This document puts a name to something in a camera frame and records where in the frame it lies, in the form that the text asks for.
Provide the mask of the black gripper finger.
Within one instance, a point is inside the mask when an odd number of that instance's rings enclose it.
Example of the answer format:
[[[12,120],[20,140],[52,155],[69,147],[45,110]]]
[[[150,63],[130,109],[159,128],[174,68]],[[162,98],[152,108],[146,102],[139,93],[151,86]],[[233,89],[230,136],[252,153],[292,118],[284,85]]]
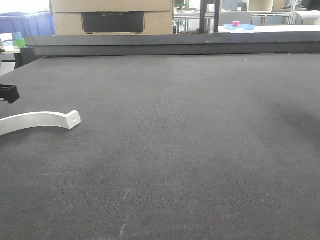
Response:
[[[16,85],[0,85],[0,100],[13,104],[20,98],[20,94]]]

